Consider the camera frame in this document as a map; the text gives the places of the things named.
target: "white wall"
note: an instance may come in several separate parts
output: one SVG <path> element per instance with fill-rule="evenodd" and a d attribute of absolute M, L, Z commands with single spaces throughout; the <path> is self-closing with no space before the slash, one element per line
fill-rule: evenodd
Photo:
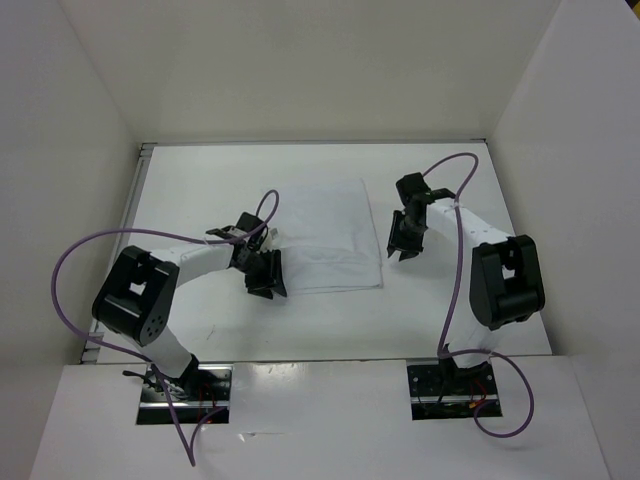
<path fill-rule="evenodd" d="M 62 365 L 79 343 L 51 306 L 66 246 L 115 226 L 135 145 L 55 0 L 0 2 L 0 478 L 27 478 Z M 85 248 L 61 286 L 87 327 L 112 240 Z"/>
<path fill-rule="evenodd" d="M 640 471 L 640 22 L 564 0 L 489 141 L 615 479 Z"/>
<path fill-rule="evenodd" d="M 557 0 L 60 0 L 137 137 L 485 137 Z"/>

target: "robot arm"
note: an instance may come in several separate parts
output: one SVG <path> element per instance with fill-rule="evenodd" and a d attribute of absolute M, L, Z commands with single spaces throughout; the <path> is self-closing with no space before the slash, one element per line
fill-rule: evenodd
<path fill-rule="evenodd" d="M 423 251 L 423 237 L 432 228 L 452 242 L 458 241 L 455 195 L 447 189 L 431 190 L 422 174 L 406 175 L 396 183 L 404 211 L 394 212 L 389 256 L 398 250 L 400 261 Z M 460 206 L 464 239 L 462 296 L 449 330 L 449 350 L 493 350 L 504 325 L 523 322 L 545 302 L 535 243 L 526 236 L 511 236 Z M 460 368 L 485 361 L 482 355 L 455 358 Z"/>
<path fill-rule="evenodd" d="M 235 226 L 207 232 L 230 244 L 188 244 L 151 252 L 136 246 L 125 248 L 93 303 L 94 318 L 123 335 L 185 392 L 197 392 L 206 372 L 198 370 L 196 357 L 167 325 L 174 292 L 202 275 L 233 267 L 245 274 L 248 293 L 286 296 L 280 251 L 269 250 L 269 230 L 246 241 L 234 240 L 261 223 L 245 212 Z"/>

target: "metal edge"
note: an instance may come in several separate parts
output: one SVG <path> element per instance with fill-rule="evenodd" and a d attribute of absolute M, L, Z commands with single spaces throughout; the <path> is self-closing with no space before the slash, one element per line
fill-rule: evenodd
<path fill-rule="evenodd" d="M 118 228 L 128 228 L 133 224 L 133 219 L 135 218 L 135 212 L 138 209 L 138 203 L 140 202 L 140 196 L 142 195 L 142 187 L 144 185 L 144 181 L 147 177 L 147 172 L 149 170 L 149 163 L 151 160 L 151 156 L 153 154 L 153 148 L 155 144 L 143 143 L 140 147 L 140 153 L 138 154 L 138 160 L 136 165 L 136 171 L 133 174 L 133 181 L 131 182 L 131 187 L 129 187 L 129 193 L 127 194 L 127 201 L 125 203 L 124 211 L 122 212 L 122 218 L 120 219 L 120 223 Z M 111 251 L 111 256 L 109 258 L 109 262 L 107 264 L 107 270 L 105 272 L 105 278 L 109 274 L 109 270 L 113 266 L 115 259 L 118 253 L 123 248 L 123 243 L 125 239 L 128 239 L 128 235 L 118 234 L 116 236 L 116 241 L 113 245 L 113 249 Z M 101 328 L 101 325 L 95 318 L 91 319 L 91 328 L 89 330 L 90 333 L 102 333 L 105 330 Z M 93 349 L 95 348 L 94 344 L 90 344 L 89 347 L 85 344 L 85 349 Z"/>
<path fill-rule="evenodd" d="M 220 141 L 202 141 L 202 142 L 156 142 L 155 147 L 206 147 L 206 146 L 232 146 L 232 145 L 419 145 L 419 144 L 447 144 L 447 143 L 478 143 L 486 144 L 485 137 L 469 138 L 469 139 L 396 139 L 396 140 L 220 140 Z"/>
<path fill-rule="evenodd" d="M 483 397 L 485 400 L 496 400 L 500 401 L 500 398 L 496 394 L 485 395 Z M 411 397 L 411 403 L 435 403 L 438 400 L 438 396 L 424 396 L 424 397 Z M 468 395 L 449 395 L 446 397 L 442 397 L 440 403 L 468 403 L 471 400 Z"/>
<path fill-rule="evenodd" d="M 173 402 L 173 406 L 175 408 L 202 408 L 202 402 Z M 228 400 L 219 400 L 215 403 L 216 407 L 227 407 L 229 408 Z M 169 408 L 169 404 L 167 402 L 140 402 L 138 404 L 138 410 L 143 408 Z"/>
<path fill-rule="evenodd" d="M 208 363 L 203 362 L 198 365 L 198 370 L 229 370 L 233 372 L 233 363 Z M 151 367 L 147 367 L 147 372 L 151 371 Z"/>

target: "white cloth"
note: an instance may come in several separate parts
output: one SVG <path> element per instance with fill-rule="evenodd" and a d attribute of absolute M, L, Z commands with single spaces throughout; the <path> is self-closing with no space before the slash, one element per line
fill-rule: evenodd
<path fill-rule="evenodd" d="M 277 188 L 278 229 L 289 295 L 382 286 L 380 249 L 362 180 Z M 262 211 L 273 207 L 269 198 Z"/>

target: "white table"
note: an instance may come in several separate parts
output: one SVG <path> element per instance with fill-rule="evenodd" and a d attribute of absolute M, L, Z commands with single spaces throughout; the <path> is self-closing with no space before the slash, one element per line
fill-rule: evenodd
<path fill-rule="evenodd" d="M 135 425 L 140 380 L 123 365 L 69 366 L 31 480 L 608 479 L 571 362 L 517 362 L 536 412 L 508 440 L 472 419 L 413 422 L 403 361 L 237 364 L 229 424 L 200 432 L 196 468 L 173 425 Z M 506 363 L 494 369 L 504 418 L 482 422 L 508 431 L 526 416 L 526 392 Z"/>
<path fill-rule="evenodd" d="M 463 202 L 489 223 L 512 232 L 483 143 L 155 147 L 142 169 L 142 191 L 134 195 L 139 201 L 132 205 L 129 226 L 202 237 L 205 230 L 234 224 L 242 211 L 253 212 L 266 188 L 362 178 L 386 257 L 393 210 L 401 208 L 395 182 L 462 151 L 480 157 Z M 470 159 L 450 162 L 428 183 L 455 190 L 470 166 Z M 129 243 L 144 249 L 175 244 L 140 235 L 132 235 Z M 397 257 L 384 259 L 382 289 L 269 301 L 248 295 L 238 272 L 217 272 L 177 290 L 169 325 L 202 361 L 434 357 L 454 267 L 455 246 L 430 230 L 418 258 L 402 264 Z M 462 300 L 467 301 L 466 294 Z M 551 353 L 539 315 L 505 328 L 501 352 Z M 105 338 L 127 345 L 111 332 Z M 107 349 L 101 349 L 98 359 L 99 363 L 129 361 L 130 357 Z"/>

